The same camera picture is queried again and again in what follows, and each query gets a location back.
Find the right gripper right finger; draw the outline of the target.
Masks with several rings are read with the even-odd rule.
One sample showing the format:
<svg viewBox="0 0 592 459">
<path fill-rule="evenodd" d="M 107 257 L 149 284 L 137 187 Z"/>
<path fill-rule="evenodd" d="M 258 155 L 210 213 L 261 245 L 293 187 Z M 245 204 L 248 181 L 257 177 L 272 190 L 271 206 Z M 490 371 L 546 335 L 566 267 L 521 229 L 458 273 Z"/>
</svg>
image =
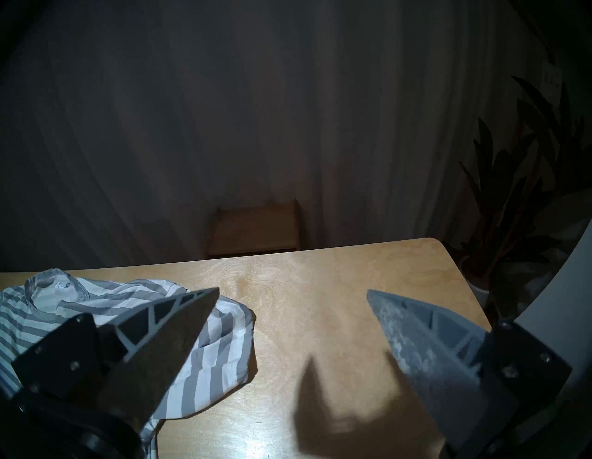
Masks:
<svg viewBox="0 0 592 459">
<path fill-rule="evenodd" d="M 367 301 L 399 368 L 447 443 L 460 450 L 488 405 L 477 361 L 488 332 L 420 300 L 368 290 Z"/>
</svg>

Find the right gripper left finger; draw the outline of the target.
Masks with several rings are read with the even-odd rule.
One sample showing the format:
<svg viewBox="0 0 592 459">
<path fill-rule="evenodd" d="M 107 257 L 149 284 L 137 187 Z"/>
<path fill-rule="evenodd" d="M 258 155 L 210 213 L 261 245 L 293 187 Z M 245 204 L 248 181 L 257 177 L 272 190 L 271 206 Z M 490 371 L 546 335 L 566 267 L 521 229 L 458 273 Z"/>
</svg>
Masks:
<svg viewBox="0 0 592 459">
<path fill-rule="evenodd" d="M 181 371 L 219 295 L 218 287 L 178 294 L 99 326 L 99 361 L 106 376 L 96 407 L 139 431 Z"/>
</svg>

